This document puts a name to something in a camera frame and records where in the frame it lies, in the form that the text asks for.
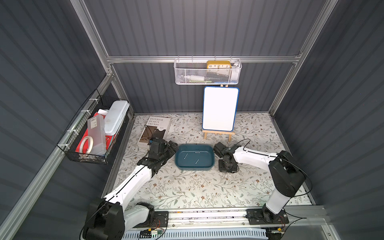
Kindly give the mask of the translucent plastic container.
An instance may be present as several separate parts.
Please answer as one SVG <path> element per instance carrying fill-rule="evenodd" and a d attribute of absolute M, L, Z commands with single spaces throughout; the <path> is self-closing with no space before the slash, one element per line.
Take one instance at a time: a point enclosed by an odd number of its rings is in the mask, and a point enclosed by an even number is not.
<path fill-rule="evenodd" d="M 91 155 L 102 156 L 106 153 L 105 121 L 103 115 L 96 115 L 87 121 L 88 136 L 94 140 Z"/>

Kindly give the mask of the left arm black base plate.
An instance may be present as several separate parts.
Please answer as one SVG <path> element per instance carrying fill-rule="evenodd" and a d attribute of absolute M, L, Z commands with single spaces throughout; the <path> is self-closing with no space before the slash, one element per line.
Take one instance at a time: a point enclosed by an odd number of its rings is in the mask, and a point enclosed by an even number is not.
<path fill-rule="evenodd" d="M 169 222 L 169 211 L 155 211 L 148 216 L 148 219 L 140 224 L 135 225 L 133 229 L 138 228 L 165 228 Z"/>

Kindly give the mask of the white tape roll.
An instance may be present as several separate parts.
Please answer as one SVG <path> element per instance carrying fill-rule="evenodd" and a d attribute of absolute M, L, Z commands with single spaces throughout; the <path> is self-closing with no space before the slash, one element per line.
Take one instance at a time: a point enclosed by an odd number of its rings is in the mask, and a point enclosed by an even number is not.
<path fill-rule="evenodd" d="M 90 136 L 85 136 L 79 146 L 79 152 L 81 154 L 90 154 L 94 145 L 94 140 Z"/>

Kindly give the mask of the yellow clock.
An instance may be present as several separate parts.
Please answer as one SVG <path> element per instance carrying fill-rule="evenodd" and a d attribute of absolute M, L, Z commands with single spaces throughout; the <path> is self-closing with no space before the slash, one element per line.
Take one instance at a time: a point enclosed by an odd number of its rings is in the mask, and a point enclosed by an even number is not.
<path fill-rule="evenodd" d="M 230 61 L 207 61 L 207 69 L 231 69 Z"/>

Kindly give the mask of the aluminium front rail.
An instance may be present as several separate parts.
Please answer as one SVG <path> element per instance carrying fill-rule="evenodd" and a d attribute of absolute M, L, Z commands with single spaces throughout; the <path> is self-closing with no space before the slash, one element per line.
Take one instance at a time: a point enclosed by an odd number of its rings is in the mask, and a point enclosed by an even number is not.
<path fill-rule="evenodd" d="M 260 207 L 170 209 L 167 210 L 168 230 L 213 228 L 277 228 L 295 226 L 321 226 L 330 222 L 323 206 L 285 206 L 288 222 L 277 220 L 266 224 L 263 220 L 246 218 L 261 211 Z"/>

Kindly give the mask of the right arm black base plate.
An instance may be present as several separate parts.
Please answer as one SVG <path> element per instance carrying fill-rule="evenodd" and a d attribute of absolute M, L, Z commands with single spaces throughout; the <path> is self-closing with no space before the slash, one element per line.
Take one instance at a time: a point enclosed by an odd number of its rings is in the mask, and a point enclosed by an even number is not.
<path fill-rule="evenodd" d="M 283 225 L 289 223 L 288 215 L 284 209 L 278 214 L 272 213 L 267 208 L 247 209 L 245 218 L 248 219 L 250 225 Z"/>

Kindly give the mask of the white marker pen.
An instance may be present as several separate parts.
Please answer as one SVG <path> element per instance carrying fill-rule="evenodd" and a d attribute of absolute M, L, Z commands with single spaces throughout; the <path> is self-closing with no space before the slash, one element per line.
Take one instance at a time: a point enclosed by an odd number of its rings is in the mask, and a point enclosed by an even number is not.
<path fill-rule="evenodd" d="M 186 81 L 191 83 L 200 83 L 200 82 L 211 83 L 213 81 L 211 78 L 207 78 L 203 76 L 195 76 L 195 75 L 184 76 L 184 78 Z"/>

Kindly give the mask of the wooden easel stand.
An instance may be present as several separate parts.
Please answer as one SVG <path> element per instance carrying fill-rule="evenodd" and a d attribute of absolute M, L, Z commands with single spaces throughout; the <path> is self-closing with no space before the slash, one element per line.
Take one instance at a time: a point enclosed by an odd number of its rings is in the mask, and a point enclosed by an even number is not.
<path fill-rule="evenodd" d="M 228 141 L 230 142 L 232 140 L 232 136 L 236 133 L 234 131 L 214 131 L 214 130 L 202 130 L 204 133 L 204 140 L 207 139 L 208 134 L 215 134 L 215 135 L 228 135 Z"/>

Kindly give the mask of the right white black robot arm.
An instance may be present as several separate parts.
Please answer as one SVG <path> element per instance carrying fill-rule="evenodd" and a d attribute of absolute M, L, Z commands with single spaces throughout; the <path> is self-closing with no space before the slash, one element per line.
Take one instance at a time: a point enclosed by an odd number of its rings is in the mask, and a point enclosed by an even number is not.
<path fill-rule="evenodd" d="M 213 152 L 219 157 L 219 171 L 236 173 L 240 170 L 239 164 L 251 165 L 268 171 L 274 182 L 275 190 L 263 205 L 262 209 L 247 214 L 251 222 L 273 224 L 288 221 L 284 207 L 294 198 L 306 180 L 306 174 L 291 163 L 293 156 L 287 151 L 280 153 L 265 153 L 247 149 L 240 144 L 225 146 L 217 143 Z"/>

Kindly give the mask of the white board with blue frame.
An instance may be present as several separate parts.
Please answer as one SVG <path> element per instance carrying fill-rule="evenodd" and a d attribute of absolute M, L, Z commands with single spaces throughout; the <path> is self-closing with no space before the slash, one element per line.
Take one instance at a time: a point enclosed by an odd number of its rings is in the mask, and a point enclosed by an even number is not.
<path fill-rule="evenodd" d="M 233 131 L 239 92 L 239 89 L 234 87 L 204 88 L 203 130 Z"/>

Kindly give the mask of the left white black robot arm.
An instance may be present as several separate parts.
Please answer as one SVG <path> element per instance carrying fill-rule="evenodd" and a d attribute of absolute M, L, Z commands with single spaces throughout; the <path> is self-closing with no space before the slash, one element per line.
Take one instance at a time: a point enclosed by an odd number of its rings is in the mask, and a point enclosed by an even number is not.
<path fill-rule="evenodd" d="M 158 173 L 179 150 L 173 141 L 152 138 L 150 150 L 137 162 L 133 172 L 113 191 L 91 202 L 80 240 L 121 240 L 127 230 L 152 224 L 154 206 L 140 202 L 126 210 L 136 193 Z"/>

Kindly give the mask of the interior design trends book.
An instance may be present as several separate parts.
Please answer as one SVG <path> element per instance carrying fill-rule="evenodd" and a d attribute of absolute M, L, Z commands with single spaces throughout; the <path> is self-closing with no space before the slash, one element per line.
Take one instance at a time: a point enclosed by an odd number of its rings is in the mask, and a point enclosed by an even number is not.
<path fill-rule="evenodd" d="M 150 140 L 152 138 L 166 139 L 170 126 L 170 118 L 150 116 L 138 141 L 138 146 L 140 148 L 149 149 Z"/>

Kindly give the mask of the white plastic case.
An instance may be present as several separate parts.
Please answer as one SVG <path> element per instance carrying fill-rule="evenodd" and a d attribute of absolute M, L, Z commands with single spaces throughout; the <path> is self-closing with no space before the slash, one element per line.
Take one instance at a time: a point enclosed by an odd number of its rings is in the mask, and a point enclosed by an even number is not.
<path fill-rule="evenodd" d="M 126 100 L 113 102 L 106 117 L 104 118 L 106 136 L 113 136 L 118 132 L 122 122 L 124 121 L 129 106 L 130 104 Z"/>

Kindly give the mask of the teal plastic storage tray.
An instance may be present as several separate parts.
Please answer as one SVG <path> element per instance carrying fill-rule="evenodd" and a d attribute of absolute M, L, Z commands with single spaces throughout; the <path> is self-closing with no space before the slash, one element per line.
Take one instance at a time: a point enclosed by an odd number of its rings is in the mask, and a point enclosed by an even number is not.
<path fill-rule="evenodd" d="M 182 144 L 175 154 L 175 164 L 183 171 L 209 171 L 215 165 L 213 147 L 207 144 Z"/>

